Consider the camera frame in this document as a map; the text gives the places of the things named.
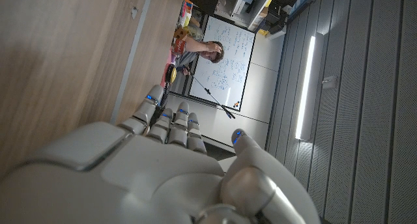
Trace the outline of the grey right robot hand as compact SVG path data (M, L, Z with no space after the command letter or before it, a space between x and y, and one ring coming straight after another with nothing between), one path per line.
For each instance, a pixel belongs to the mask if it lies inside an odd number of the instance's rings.
M94 122L1 179L2 223L319 223L308 192L244 130L228 169L207 155L183 102L152 122L155 85L116 126Z

